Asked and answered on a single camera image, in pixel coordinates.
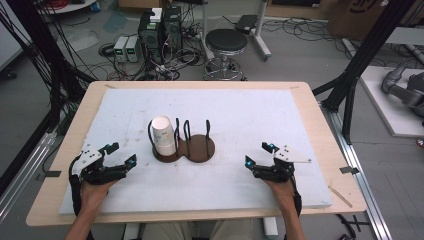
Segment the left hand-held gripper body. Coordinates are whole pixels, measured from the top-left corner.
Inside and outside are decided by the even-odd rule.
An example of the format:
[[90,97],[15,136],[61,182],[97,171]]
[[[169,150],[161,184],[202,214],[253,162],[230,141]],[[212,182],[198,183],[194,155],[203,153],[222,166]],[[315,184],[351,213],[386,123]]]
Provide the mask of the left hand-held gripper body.
[[125,171],[120,171],[117,166],[106,167],[103,165],[104,157],[100,149],[88,144],[70,165],[70,176],[77,177],[91,185],[102,185],[126,177]]

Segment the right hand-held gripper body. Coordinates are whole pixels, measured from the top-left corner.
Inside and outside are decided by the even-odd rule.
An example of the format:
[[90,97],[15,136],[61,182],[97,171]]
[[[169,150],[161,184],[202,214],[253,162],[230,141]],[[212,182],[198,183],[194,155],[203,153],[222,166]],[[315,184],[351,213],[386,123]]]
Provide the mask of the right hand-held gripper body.
[[311,159],[287,145],[279,148],[275,154],[271,154],[274,164],[272,166],[257,165],[253,176],[262,180],[275,183],[287,182],[292,179],[295,172],[295,163],[310,163]]

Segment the white paper cup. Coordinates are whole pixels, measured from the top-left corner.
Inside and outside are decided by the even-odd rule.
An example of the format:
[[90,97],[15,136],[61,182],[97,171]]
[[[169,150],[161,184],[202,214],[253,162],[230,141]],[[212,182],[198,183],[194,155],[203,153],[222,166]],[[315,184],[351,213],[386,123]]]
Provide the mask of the white paper cup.
[[156,146],[157,152],[162,156],[171,156],[176,153],[177,149],[175,144],[170,144],[166,146]]
[[167,116],[158,116],[152,120],[153,139],[156,146],[166,147],[174,143],[174,129]]

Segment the person's left hand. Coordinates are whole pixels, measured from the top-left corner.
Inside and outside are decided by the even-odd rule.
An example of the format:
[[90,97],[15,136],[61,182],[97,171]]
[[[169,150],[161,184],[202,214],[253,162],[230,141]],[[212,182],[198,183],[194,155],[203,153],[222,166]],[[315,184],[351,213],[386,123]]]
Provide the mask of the person's left hand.
[[88,182],[82,184],[82,208],[99,209],[106,198],[109,189],[115,184],[115,181],[102,185],[91,185]]

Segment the person's right hand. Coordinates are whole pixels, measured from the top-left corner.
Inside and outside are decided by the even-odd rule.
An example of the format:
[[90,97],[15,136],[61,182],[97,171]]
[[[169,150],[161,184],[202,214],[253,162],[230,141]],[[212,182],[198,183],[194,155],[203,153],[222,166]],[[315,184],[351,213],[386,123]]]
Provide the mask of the person's right hand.
[[265,183],[271,189],[281,210],[295,208],[294,189],[289,182],[275,183],[272,181],[265,181]]

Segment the white foam mat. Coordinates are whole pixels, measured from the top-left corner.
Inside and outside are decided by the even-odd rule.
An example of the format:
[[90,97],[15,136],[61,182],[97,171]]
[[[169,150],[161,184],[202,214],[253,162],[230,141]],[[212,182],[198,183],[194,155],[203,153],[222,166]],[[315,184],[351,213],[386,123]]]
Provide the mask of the white foam mat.
[[[174,127],[188,122],[192,134],[209,134],[216,151],[205,163],[182,157],[161,163],[152,153],[147,126],[157,116]],[[105,159],[120,165],[131,155],[136,166],[111,189],[106,213],[266,209],[275,205],[267,185],[245,167],[247,157],[271,165],[262,143],[301,153],[295,178],[306,208],[331,205],[330,193],[288,90],[109,89],[84,143],[99,149],[118,143]]]

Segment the thin wooden stick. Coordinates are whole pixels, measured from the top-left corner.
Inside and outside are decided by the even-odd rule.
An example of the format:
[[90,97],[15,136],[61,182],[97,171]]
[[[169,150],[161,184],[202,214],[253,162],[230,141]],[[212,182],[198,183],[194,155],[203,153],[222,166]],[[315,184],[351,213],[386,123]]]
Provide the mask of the thin wooden stick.
[[328,186],[328,188],[341,200],[343,201],[349,208],[352,208],[353,205],[339,192],[337,191],[335,188],[333,188],[332,186]]

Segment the white table leg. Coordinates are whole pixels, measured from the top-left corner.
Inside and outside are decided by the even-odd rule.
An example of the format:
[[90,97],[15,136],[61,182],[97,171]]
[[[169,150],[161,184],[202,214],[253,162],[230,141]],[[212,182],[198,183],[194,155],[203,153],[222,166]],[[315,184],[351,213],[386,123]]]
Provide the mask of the white table leg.
[[279,236],[277,221],[275,217],[265,217],[262,219],[264,235],[268,240],[276,240]]
[[122,240],[138,240],[141,226],[139,223],[127,223],[125,225]]

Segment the grey power supply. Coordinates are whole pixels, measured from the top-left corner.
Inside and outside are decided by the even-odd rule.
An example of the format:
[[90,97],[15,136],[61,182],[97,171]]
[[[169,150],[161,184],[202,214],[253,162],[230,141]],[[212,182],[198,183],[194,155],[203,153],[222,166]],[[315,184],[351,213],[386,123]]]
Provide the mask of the grey power supply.
[[126,54],[126,43],[128,41],[128,38],[125,36],[121,36],[118,38],[118,40],[116,41],[115,45],[114,45],[114,53],[115,53],[115,57],[116,60],[118,62],[127,62],[128,61],[128,57]]
[[138,62],[140,58],[140,43],[137,36],[130,36],[126,43],[126,52],[129,62]]

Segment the white metal stand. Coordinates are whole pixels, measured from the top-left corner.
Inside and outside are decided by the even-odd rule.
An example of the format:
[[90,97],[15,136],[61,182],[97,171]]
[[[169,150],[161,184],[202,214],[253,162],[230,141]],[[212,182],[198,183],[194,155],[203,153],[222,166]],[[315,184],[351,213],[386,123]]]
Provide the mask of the white metal stand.
[[[250,34],[253,36],[254,42],[258,45],[259,52],[263,55],[264,61],[267,61],[268,58],[272,56],[270,50],[268,49],[267,45],[265,44],[264,40],[261,37],[262,25],[264,22],[264,16],[265,16],[267,4],[268,4],[268,0],[260,0],[257,25],[254,29],[250,30]],[[208,33],[208,30],[207,30],[208,0],[201,0],[201,5],[202,5],[202,31],[200,32],[201,46],[202,46],[203,52],[206,55],[206,59],[209,60],[214,58],[215,55],[211,50],[207,48],[206,42],[205,42],[206,34]]]

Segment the white floor board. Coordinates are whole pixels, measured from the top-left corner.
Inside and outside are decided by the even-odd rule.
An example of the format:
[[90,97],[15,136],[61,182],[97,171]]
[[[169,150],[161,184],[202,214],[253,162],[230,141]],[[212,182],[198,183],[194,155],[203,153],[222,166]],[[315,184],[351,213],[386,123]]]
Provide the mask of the white floor board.
[[401,100],[381,90],[383,78],[391,67],[369,66],[361,83],[392,136],[424,138],[423,118],[415,115]]

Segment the black round stool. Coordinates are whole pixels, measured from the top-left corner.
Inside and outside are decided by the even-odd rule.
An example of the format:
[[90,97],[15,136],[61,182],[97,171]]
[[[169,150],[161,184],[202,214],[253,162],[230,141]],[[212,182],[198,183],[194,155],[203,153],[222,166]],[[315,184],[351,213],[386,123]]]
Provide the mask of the black round stool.
[[235,29],[214,29],[205,37],[205,44],[214,57],[204,66],[205,75],[215,80],[244,81],[246,77],[240,64],[233,56],[244,52],[247,47],[247,37]]

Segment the black computer tower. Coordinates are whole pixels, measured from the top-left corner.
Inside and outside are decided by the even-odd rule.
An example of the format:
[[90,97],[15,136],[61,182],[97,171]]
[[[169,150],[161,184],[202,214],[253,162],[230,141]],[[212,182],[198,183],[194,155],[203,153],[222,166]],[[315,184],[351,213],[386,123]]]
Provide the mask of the black computer tower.
[[163,62],[161,47],[163,45],[163,28],[161,22],[152,22],[152,11],[145,11],[138,27],[142,51],[146,58],[160,64]]
[[164,9],[162,22],[164,25],[165,41],[162,47],[162,56],[169,62],[182,49],[180,6],[170,6]]

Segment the black flat device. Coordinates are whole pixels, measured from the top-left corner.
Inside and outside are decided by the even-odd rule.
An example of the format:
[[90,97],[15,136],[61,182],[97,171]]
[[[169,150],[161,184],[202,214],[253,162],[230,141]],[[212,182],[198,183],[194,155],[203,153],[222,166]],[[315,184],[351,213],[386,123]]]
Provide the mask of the black flat device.
[[235,29],[243,34],[249,34],[257,21],[256,15],[242,15],[235,25]]

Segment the white round table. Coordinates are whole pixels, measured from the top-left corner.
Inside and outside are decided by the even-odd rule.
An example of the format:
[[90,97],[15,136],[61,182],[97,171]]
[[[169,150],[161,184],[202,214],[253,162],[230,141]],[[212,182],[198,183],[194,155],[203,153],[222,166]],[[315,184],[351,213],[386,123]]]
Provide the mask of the white round table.
[[36,9],[41,14],[62,14],[80,10],[96,3],[97,0],[42,0],[36,4]]

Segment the cardboard box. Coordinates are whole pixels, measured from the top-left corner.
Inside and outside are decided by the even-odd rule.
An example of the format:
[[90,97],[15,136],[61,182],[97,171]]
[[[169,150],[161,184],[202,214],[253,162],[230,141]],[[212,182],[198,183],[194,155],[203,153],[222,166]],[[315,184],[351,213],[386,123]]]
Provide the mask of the cardboard box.
[[329,10],[331,35],[364,40],[388,5],[388,0],[337,0]]

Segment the grey table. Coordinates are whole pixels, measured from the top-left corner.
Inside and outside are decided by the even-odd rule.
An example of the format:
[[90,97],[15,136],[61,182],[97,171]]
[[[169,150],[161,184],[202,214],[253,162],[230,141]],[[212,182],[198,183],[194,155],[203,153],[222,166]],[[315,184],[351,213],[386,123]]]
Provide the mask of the grey table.
[[386,42],[424,46],[424,29],[397,27]]

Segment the aluminium rail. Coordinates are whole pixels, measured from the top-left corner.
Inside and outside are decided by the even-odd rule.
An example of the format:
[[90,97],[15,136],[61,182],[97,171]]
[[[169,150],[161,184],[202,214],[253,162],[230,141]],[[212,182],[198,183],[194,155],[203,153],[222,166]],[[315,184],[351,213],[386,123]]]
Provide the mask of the aluminium rail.
[[359,186],[362,196],[364,197],[366,204],[366,215],[373,230],[375,239],[393,240],[386,221],[384,220],[378,203],[368,183],[359,158],[354,150],[354,147],[349,144],[345,137],[342,135],[343,121],[341,117],[337,112],[330,112],[325,108],[322,108],[322,112],[327,119],[330,129],[335,135],[335,139],[341,149],[347,165],[353,169],[352,176]]
[[56,139],[57,134],[55,132],[44,133],[35,145],[29,148],[29,153],[23,158],[23,166],[12,178],[10,185],[0,197],[0,225],[6,219],[41,163],[46,159]]

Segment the black metal frame post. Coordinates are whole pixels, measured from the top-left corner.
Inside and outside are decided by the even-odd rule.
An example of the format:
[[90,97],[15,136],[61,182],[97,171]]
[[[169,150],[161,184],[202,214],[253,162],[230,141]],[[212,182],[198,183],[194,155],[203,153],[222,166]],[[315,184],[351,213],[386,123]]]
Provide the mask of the black metal frame post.
[[345,70],[335,79],[312,90],[314,96],[331,90],[322,105],[329,112],[338,112],[345,101],[341,134],[347,144],[351,144],[351,124],[356,85],[371,63],[371,60],[386,43],[404,15],[410,10],[415,0],[389,0],[388,5],[379,16],[360,48]]

